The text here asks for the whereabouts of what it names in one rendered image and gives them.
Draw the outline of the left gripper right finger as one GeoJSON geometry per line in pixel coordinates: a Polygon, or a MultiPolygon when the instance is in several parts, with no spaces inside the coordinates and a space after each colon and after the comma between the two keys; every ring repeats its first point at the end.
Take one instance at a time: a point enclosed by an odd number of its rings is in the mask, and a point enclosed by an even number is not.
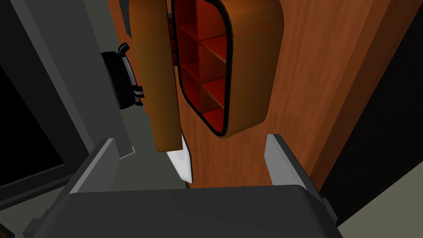
{"type": "Polygon", "coordinates": [[[274,186],[300,185],[310,192],[317,191],[281,135],[267,135],[264,158],[274,186]]]}

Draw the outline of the orange cupboard door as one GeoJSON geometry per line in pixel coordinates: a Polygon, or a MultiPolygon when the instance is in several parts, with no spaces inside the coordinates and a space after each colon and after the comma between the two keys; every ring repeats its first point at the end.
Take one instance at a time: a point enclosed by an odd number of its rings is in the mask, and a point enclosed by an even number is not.
{"type": "Polygon", "coordinates": [[[166,0],[129,0],[131,37],[158,152],[183,148],[166,0]]]}

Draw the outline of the orange wall cupboard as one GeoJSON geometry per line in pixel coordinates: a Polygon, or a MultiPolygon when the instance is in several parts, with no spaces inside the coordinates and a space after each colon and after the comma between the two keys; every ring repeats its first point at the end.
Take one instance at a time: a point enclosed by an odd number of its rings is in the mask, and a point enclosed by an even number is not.
{"type": "Polygon", "coordinates": [[[283,38],[279,0],[171,0],[178,81],[217,137],[262,123],[283,38]]]}

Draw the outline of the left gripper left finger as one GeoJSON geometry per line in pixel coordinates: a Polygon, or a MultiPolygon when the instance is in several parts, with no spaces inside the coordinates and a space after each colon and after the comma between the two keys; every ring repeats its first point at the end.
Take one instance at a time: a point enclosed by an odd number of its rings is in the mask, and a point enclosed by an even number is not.
{"type": "Polygon", "coordinates": [[[111,191],[120,158],[115,139],[102,139],[67,185],[67,193],[111,191]]]}

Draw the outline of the white wedge shape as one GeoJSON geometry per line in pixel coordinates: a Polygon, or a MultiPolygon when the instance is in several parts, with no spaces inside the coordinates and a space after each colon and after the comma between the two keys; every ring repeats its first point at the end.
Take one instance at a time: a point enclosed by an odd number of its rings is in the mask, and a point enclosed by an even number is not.
{"type": "Polygon", "coordinates": [[[180,179],[187,183],[193,183],[191,153],[183,133],[181,133],[181,138],[183,148],[181,150],[169,151],[167,155],[180,179]]]}

